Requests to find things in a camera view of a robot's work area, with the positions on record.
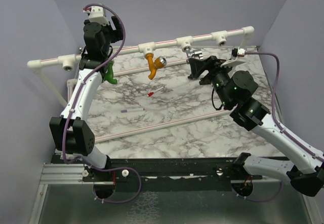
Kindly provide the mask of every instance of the orange object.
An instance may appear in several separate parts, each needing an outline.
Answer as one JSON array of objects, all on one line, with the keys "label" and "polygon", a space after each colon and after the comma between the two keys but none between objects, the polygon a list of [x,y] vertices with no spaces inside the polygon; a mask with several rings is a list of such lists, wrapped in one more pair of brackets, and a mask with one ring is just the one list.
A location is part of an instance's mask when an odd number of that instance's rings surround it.
[{"label": "orange object", "polygon": [[154,62],[153,62],[153,54],[148,53],[146,54],[145,58],[147,59],[148,62],[148,68],[150,69],[151,73],[148,76],[148,78],[150,80],[153,80],[155,75],[156,75],[156,71],[159,68],[163,68],[165,65],[160,61],[159,58],[157,58]]}]

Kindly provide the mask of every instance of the green object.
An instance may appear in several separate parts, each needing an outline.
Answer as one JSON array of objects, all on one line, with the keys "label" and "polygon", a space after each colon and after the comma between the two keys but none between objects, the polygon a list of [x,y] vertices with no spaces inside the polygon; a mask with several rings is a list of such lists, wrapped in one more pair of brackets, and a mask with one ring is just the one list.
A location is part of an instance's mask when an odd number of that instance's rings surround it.
[{"label": "green object", "polygon": [[117,80],[113,78],[113,70],[112,66],[114,64],[114,61],[110,61],[108,65],[108,71],[105,74],[105,77],[103,78],[104,81],[108,81],[109,83],[113,85],[117,85]]}]

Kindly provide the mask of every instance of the white marble tabletop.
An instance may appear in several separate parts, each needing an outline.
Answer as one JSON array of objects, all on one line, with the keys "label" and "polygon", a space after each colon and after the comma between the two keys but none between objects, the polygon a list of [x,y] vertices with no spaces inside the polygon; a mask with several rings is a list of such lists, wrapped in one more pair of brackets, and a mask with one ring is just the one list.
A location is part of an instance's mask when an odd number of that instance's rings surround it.
[{"label": "white marble tabletop", "polygon": [[[230,57],[230,48],[202,49],[205,57]],[[178,48],[160,49],[154,57],[165,56],[168,62],[185,59]],[[114,72],[146,66],[142,54],[118,56]],[[259,84],[254,98],[270,108],[270,91],[259,56],[247,56],[245,64],[236,70],[248,70]],[[88,124],[96,137],[127,132],[143,127],[215,112],[211,102],[211,85],[199,85],[189,80],[190,66],[182,64],[157,71],[153,81],[149,71],[117,77],[118,84],[104,82],[97,91],[89,111]],[[153,96],[147,93],[163,86]],[[220,105],[217,94],[215,105]],[[123,109],[145,108],[144,111],[121,113]],[[111,158],[194,158],[235,157],[242,152],[257,156],[282,156],[261,137],[246,131],[229,115],[214,117],[171,128],[97,143]]]}]

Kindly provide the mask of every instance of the red marker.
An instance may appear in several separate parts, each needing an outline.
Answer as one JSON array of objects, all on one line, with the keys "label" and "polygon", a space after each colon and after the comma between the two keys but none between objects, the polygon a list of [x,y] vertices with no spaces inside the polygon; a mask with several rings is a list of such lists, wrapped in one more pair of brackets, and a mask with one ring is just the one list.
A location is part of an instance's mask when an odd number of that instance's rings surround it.
[{"label": "red marker", "polygon": [[160,87],[160,88],[156,89],[155,91],[152,91],[152,92],[148,93],[147,96],[151,96],[151,95],[153,95],[155,92],[158,92],[159,90],[162,90],[163,88],[164,88],[164,87]]}]

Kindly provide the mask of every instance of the orange valve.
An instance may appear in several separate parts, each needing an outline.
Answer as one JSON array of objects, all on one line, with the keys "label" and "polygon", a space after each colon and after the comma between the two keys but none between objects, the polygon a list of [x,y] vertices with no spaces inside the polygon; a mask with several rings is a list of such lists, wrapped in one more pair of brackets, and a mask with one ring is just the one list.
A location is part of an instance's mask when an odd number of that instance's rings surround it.
[{"label": "orange valve", "polygon": [[154,62],[153,62],[153,54],[152,53],[148,53],[145,55],[145,58],[147,59],[148,62],[148,68],[150,69],[151,73],[148,76],[148,78],[150,80],[153,80],[155,75],[156,75],[156,71],[159,68],[163,68],[164,66],[166,66],[167,64],[167,60],[165,58],[163,58],[162,56],[159,56]]}]

